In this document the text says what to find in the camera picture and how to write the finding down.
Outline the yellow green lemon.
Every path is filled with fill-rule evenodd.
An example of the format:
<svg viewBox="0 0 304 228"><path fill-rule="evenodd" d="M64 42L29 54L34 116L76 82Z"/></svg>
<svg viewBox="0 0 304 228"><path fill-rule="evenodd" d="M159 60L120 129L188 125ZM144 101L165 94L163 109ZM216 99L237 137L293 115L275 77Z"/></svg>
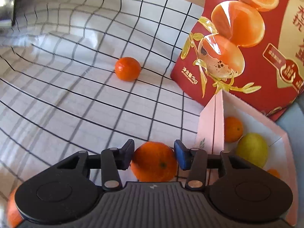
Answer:
<svg viewBox="0 0 304 228"><path fill-rule="evenodd" d="M263 168L268 159L268 144L263 136L248 133L238 142L235 154L244 160Z"/></svg>

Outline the large navel orange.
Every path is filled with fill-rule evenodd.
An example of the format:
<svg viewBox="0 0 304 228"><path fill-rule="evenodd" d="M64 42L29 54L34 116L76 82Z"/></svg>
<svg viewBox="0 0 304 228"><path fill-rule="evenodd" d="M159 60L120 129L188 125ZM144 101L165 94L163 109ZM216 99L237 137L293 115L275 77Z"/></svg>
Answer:
<svg viewBox="0 0 304 228"><path fill-rule="evenodd" d="M7 223L12 228L17 227L23 221L23 218L20 215L20 212L17 209L17 205L15 203L16 191L17 188L12 191L7 203Z"/></svg>

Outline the pink white gift box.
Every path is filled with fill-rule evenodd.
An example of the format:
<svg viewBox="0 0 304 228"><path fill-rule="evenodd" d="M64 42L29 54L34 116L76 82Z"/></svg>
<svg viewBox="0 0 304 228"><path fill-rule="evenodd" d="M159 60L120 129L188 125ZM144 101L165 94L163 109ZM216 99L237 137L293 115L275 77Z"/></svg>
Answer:
<svg viewBox="0 0 304 228"><path fill-rule="evenodd" d="M293 193L285 220L297 224L296 168L287 133L235 95L220 91L201 111L195 147L208 154L239 150L246 159L283 180Z"/></svg>

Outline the small mandarin in box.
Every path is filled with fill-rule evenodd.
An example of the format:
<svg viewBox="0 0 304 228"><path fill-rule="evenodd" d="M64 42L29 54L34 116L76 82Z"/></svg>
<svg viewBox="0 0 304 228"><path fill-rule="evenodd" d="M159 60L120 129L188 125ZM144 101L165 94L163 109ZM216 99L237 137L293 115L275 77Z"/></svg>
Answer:
<svg viewBox="0 0 304 228"><path fill-rule="evenodd" d="M233 116L224 119L224 140L227 143L238 141L243 135L242 122Z"/></svg>

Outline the mandarin in box right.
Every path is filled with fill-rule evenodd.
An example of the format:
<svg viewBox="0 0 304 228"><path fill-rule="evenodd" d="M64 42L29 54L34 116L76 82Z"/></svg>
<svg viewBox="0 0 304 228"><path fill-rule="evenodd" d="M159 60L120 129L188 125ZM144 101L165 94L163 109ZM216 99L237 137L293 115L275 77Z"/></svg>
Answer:
<svg viewBox="0 0 304 228"><path fill-rule="evenodd" d="M281 178L280 173L279 173L276 169L271 168L271 169L267 170L267 172L268 172L269 174L271 174L272 176L275 176L275 177L278 178L278 179Z"/></svg>

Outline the small mandarin on cloth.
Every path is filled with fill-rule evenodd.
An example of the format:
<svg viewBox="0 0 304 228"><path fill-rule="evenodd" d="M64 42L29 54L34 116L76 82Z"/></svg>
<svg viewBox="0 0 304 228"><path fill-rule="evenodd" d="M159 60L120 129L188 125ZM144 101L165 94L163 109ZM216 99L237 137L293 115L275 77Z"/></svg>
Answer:
<svg viewBox="0 0 304 228"><path fill-rule="evenodd" d="M122 81L135 81L141 72L139 62L131 57L124 57L115 63L115 74Z"/></svg>

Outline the white black checkered tablecloth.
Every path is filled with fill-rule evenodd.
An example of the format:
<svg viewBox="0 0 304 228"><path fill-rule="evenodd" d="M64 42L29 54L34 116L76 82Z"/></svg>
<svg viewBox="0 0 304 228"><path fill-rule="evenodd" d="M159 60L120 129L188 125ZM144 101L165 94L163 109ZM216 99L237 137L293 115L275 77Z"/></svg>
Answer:
<svg viewBox="0 0 304 228"><path fill-rule="evenodd" d="M171 79L203 8L185 0L19 0L1 32L1 227L21 183L128 139L192 147L202 106ZM132 82L117 60L136 59Z"/></svg>

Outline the red quail egg snack bag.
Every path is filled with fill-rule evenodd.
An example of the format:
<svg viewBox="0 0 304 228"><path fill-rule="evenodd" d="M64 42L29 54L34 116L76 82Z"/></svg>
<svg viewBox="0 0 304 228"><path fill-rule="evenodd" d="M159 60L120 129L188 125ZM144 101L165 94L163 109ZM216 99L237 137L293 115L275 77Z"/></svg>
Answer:
<svg viewBox="0 0 304 228"><path fill-rule="evenodd" d="M303 93L303 0L205 0L171 79L201 105L224 90L277 120Z"/></svg>

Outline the monitor screen at left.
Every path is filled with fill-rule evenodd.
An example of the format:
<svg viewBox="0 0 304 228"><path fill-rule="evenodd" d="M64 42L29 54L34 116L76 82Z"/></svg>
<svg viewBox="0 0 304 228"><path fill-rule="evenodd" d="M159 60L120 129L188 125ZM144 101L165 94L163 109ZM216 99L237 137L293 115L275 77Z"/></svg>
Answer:
<svg viewBox="0 0 304 228"><path fill-rule="evenodd" d="M14 25L15 0L0 0L0 28L9 28Z"/></svg>

